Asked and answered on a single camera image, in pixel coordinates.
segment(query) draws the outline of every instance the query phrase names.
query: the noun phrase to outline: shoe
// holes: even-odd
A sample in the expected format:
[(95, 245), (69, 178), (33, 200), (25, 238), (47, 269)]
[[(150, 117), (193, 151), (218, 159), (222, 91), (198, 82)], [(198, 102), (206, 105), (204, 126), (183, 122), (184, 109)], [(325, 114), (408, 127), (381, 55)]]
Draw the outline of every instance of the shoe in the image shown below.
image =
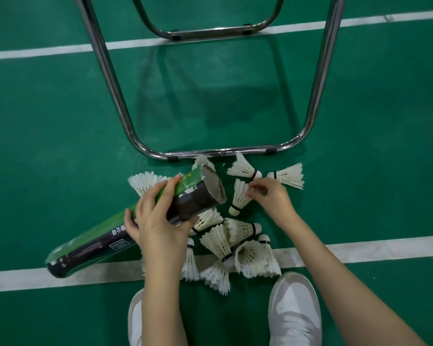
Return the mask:
[(130, 346), (141, 346), (143, 335), (143, 319), (141, 316), (141, 302), (143, 300), (143, 291), (138, 291), (130, 302), (128, 309), (128, 341)]
[(302, 274), (284, 273), (271, 290), (268, 306), (270, 346), (320, 346), (322, 322), (319, 301)]

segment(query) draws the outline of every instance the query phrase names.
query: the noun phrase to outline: chair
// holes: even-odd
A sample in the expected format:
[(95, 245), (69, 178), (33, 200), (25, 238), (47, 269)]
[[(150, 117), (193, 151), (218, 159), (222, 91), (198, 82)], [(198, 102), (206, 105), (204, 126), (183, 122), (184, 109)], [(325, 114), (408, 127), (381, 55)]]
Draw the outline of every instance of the chair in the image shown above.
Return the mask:
[[(162, 153), (150, 149), (138, 138), (132, 124), (132, 119), (125, 104), (119, 82), (117, 80), (114, 68), (109, 57), (109, 52), (106, 48), (101, 29), (96, 18), (91, 0), (75, 0), (82, 16), (83, 24), (87, 30), (93, 51), (100, 65), (104, 79), (108, 86), (111, 97), (114, 101), (117, 114), (121, 121), (122, 128), (127, 135), (130, 143), (138, 151), (144, 155), (168, 162), (176, 162), (180, 159), (190, 159), (199, 154), (204, 154), (209, 157), (234, 155), (236, 152), (243, 154), (264, 154), (273, 155), (277, 152), (287, 150), (300, 143), (306, 135), (311, 131), (314, 121), (318, 113), (318, 107), (324, 91), (324, 84), (327, 77), (327, 72), (332, 59), (332, 54), (337, 39), (338, 30), (345, 6), (346, 0), (331, 0), (327, 21), (325, 23), (324, 34), (322, 43), (319, 49), (318, 63), (316, 66), (316, 73), (312, 84), (309, 104), (306, 111), (305, 123), (300, 132), (290, 139), (281, 144), (270, 144), (264, 146), (251, 146), (251, 147), (234, 147), (234, 148), (220, 148), (220, 149), (206, 149), (206, 150), (190, 150), (184, 152), (168, 152)], [(250, 36), (258, 33), (268, 27), (279, 15), (284, 0), (277, 0), (274, 11), (271, 16), (263, 22), (258, 24), (244, 24), (237, 27), (228, 28), (214, 28), (214, 29), (199, 29), (191, 31), (162, 31), (158, 29), (150, 21), (141, 0), (132, 0), (133, 4), (141, 17), (146, 27), (157, 36), (173, 41), (193, 41), (193, 40), (209, 40), (215, 38), (230, 38), (235, 36)]]

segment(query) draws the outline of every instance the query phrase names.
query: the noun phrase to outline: green court floor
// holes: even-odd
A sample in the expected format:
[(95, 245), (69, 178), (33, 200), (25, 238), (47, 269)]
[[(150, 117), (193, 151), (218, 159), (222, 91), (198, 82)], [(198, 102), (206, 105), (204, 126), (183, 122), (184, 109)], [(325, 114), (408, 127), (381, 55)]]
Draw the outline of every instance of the green court floor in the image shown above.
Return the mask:
[[(144, 0), (165, 29), (265, 19), (274, 0)], [(95, 0), (106, 41), (153, 38), (130, 0)], [(274, 25), (325, 20), (328, 0), (286, 0)], [(344, 18), (433, 11), (433, 0), (348, 0)], [(283, 142), (301, 128), (322, 31), (112, 50), (133, 122), (160, 151)], [(0, 51), (88, 43), (73, 0), (0, 0)], [(233, 178), (217, 171), (232, 197)], [(433, 19), (341, 28), (318, 120), (263, 174), (303, 163), (295, 208), (326, 244), (433, 236)], [(50, 250), (137, 199), (127, 177), (173, 176), (128, 143), (93, 52), (0, 60), (0, 271)], [(227, 215), (229, 204), (219, 209)], [(273, 248), (292, 243), (257, 204)], [(208, 254), (197, 245), (196, 254)], [(137, 260), (138, 249), (114, 261)], [(348, 267), (433, 345), (433, 257)], [(308, 275), (305, 268), (299, 272)], [(222, 297), (181, 285), (191, 345), (267, 345), (274, 281), (231, 276)], [(143, 282), (0, 292), (0, 345), (127, 345)], [(341, 345), (321, 300), (324, 345)]]

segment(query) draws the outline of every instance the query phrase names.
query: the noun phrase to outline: shoelace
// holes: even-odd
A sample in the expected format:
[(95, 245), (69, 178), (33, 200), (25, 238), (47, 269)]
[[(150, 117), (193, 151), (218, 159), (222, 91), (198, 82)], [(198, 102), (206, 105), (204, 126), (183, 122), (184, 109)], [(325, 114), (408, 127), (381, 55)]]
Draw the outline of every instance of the shoelace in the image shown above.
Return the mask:
[(311, 345), (314, 344), (314, 325), (299, 316), (286, 312), (282, 314), (281, 335), (274, 335), (274, 345)]

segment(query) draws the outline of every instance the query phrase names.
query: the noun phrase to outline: right hand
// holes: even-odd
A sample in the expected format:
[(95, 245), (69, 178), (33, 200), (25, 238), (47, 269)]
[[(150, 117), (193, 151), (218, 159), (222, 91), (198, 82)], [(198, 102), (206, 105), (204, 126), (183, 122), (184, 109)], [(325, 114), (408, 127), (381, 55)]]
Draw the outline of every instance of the right hand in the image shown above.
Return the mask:
[(246, 196), (256, 200), (276, 224), (285, 229), (292, 224), (295, 212), (287, 189), (276, 179), (256, 179), (249, 183)]

